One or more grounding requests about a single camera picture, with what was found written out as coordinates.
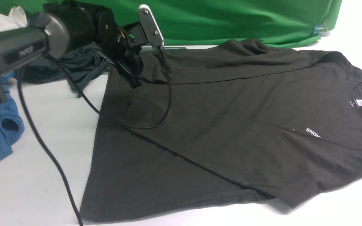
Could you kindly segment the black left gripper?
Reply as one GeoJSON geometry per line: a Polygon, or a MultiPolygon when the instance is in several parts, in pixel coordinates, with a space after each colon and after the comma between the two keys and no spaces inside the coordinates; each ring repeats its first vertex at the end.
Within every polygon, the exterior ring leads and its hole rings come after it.
{"type": "Polygon", "coordinates": [[[134,38],[115,21],[111,9],[97,9],[95,12],[95,43],[103,56],[119,66],[126,73],[131,88],[142,86],[139,79],[143,70],[140,59],[141,47],[134,46],[134,38]]]}

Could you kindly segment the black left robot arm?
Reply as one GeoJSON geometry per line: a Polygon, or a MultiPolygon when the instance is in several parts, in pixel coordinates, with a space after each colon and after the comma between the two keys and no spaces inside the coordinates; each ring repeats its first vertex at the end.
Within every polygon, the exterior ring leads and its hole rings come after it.
{"type": "MultiPolygon", "coordinates": [[[[74,0],[43,9],[26,27],[0,32],[0,78],[44,55],[58,59],[92,43],[110,62],[122,62],[134,74],[140,68],[137,38],[117,25],[111,9],[74,0]]],[[[0,79],[0,103],[5,101],[0,79]]]]}

